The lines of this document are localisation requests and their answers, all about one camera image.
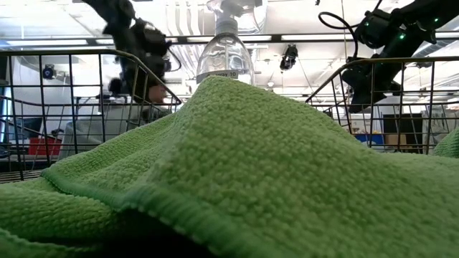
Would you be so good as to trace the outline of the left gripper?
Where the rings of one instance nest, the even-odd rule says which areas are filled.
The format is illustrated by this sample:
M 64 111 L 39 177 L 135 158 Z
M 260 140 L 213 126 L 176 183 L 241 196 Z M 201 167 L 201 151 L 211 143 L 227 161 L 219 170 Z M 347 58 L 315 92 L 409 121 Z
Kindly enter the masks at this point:
M 161 84 L 165 74 L 165 60 L 162 56 L 147 54 L 142 62 L 155 74 L 150 76 L 134 61 L 119 57 L 121 72 L 118 78 L 118 94 L 129 94 L 137 103 L 163 104 L 166 88 Z

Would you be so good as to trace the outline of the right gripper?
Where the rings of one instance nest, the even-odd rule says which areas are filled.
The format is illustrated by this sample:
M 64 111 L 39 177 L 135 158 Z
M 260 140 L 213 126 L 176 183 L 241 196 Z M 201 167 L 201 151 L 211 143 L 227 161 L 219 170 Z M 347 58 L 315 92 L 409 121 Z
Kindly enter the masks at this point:
M 370 57 L 373 62 L 360 62 L 363 57 L 347 57 L 346 63 L 349 66 L 341 73 L 341 79 L 349 85 L 354 95 L 349 106 L 350 113 L 360 113 L 376 102 L 371 91 L 390 92 L 400 94 L 401 84 L 395 82 L 394 78 L 401 71 L 400 62 L 376 62 L 378 54 Z

